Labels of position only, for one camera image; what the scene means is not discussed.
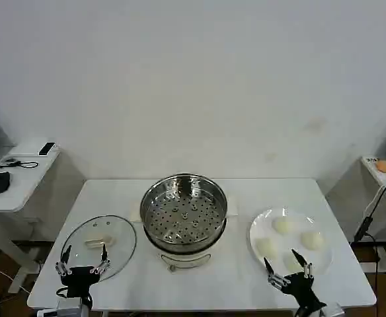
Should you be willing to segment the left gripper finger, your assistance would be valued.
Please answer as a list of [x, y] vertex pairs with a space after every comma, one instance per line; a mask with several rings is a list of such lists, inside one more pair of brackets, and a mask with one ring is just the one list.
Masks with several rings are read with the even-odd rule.
[[106, 245], [104, 244], [102, 246], [101, 261], [96, 267], [90, 270], [90, 273], [102, 275], [109, 268], [109, 266], [110, 260], [108, 259], [108, 252], [106, 249]]
[[69, 245], [65, 251], [61, 254], [59, 261], [56, 262], [56, 271], [60, 276], [66, 276], [71, 274], [71, 268], [68, 267], [69, 256], [71, 253], [71, 245]]

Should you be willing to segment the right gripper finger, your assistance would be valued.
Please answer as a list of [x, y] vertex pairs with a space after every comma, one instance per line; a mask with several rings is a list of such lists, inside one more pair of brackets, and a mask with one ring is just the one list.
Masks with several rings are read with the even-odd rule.
[[292, 249], [291, 252], [293, 253], [293, 255], [294, 255], [295, 259], [297, 260], [297, 262], [299, 263], [299, 265], [303, 268], [304, 277], [308, 278], [308, 279], [312, 279], [313, 278], [313, 265], [312, 265], [312, 263], [308, 263], [307, 260], [301, 254], [299, 254], [297, 251], [295, 251], [294, 249]]
[[270, 262], [264, 258], [264, 265], [268, 273], [268, 282], [276, 289], [282, 291], [288, 285], [288, 280], [274, 272]]

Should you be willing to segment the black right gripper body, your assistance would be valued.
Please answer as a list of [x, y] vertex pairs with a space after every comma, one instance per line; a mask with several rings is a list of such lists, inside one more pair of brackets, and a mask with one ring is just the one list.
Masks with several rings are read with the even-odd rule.
[[314, 278], [305, 276], [303, 272], [293, 273], [284, 277], [289, 283], [283, 287], [283, 293], [292, 295], [300, 308], [322, 309], [326, 306], [312, 290]]

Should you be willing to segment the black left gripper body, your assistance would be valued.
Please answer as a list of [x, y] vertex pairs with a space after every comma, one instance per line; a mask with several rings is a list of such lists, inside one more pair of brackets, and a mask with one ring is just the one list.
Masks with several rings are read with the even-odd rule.
[[67, 287], [67, 297], [88, 297], [90, 287], [99, 282], [99, 274], [93, 266], [72, 267], [71, 273], [61, 278], [61, 283]]

